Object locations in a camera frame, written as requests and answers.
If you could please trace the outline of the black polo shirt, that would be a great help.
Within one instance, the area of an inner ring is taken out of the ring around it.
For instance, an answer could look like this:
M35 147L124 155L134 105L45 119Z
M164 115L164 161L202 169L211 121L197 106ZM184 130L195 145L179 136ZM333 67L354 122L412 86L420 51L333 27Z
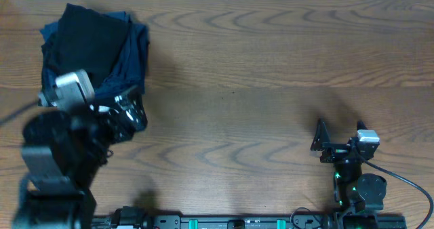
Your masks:
M129 31L123 20L69 3L43 45L43 68L56 75L85 70L97 87L110 75Z

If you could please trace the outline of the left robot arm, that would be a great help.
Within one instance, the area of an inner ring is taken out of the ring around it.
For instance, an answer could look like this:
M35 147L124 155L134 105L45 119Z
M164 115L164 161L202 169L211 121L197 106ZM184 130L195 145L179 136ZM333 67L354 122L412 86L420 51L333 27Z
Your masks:
M99 168L113 155L110 147L146 129L139 87L95 100L72 85L51 97L57 109L34 117L22 132L28 173L20 183L12 228L152 228L152 219L137 207L96 216L90 191Z

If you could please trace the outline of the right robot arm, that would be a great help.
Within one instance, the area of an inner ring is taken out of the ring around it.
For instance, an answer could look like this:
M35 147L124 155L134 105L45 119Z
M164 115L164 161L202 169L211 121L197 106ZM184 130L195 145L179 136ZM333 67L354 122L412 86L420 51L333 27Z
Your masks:
M362 165L374 157L380 138L363 121L357 122L355 136L345 144L331 142L326 124L317 122L310 147L321 153L322 163L334 167L334 200L340 207L323 219L325 228L377 228L376 212L384 208L387 181L373 173L364 173Z

